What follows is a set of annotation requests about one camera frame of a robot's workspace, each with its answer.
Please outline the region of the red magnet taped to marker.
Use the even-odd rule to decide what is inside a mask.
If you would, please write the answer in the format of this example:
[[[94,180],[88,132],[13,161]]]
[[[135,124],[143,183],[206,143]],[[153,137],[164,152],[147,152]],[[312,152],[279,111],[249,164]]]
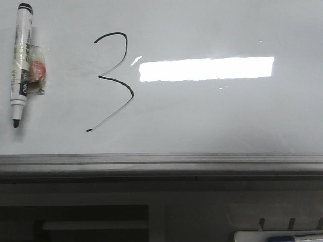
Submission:
[[[31,46],[31,61],[28,81],[28,94],[44,95],[47,83],[47,68],[40,46]]]

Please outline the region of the white black whiteboard marker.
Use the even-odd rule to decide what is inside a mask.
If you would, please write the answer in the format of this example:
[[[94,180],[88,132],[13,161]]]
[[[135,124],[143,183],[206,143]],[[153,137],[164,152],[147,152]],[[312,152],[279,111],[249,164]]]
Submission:
[[[19,126],[27,102],[28,84],[30,82],[32,23],[32,6],[28,3],[20,3],[17,8],[10,96],[14,128]]]

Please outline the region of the white glossy whiteboard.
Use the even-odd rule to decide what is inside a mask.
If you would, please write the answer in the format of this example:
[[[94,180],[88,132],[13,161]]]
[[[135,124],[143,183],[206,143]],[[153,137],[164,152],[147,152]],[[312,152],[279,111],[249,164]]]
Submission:
[[[45,94],[14,128],[1,1],[1,154],[322,152],[322,1],[30,4]]]

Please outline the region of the grey metal hook left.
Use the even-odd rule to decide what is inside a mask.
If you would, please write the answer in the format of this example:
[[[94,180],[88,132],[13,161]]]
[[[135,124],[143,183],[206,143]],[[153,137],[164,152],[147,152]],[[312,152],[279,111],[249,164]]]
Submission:
[[[258,230],[263,231],[265,225],[265,218],[261,218],[258,223]]]

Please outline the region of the grey metal hook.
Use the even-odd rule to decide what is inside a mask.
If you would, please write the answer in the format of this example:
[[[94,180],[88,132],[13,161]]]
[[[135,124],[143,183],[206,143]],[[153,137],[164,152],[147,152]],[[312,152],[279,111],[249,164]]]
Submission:
[[[295,224],[296,219],[295,218],[290,218],[287,231],[293,231],[294,224]]]
[[[265,225],[265,218],[261,218],[258,223],[258,230],[263,231]]]

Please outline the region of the grey metal hook middle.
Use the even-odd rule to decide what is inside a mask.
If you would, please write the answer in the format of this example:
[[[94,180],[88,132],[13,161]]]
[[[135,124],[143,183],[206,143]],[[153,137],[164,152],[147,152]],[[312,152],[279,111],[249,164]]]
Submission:
[[[296,219],[295,218],[290,218],[287,231],[293,231],[294,224],[295,224]]]

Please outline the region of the blue capped marker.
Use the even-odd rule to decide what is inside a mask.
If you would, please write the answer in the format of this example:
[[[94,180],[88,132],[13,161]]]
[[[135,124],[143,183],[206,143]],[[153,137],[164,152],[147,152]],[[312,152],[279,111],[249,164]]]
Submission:
[[[322,242],[322,234],[270,237],[268,242]]]

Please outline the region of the grey aluminium whiteboard frame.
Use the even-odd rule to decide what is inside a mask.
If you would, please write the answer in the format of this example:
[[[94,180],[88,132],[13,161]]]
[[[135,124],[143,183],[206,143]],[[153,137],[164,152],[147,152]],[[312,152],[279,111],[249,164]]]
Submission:
[[[2,155],[1,180],[121,177],[322,178],[320,153]]]

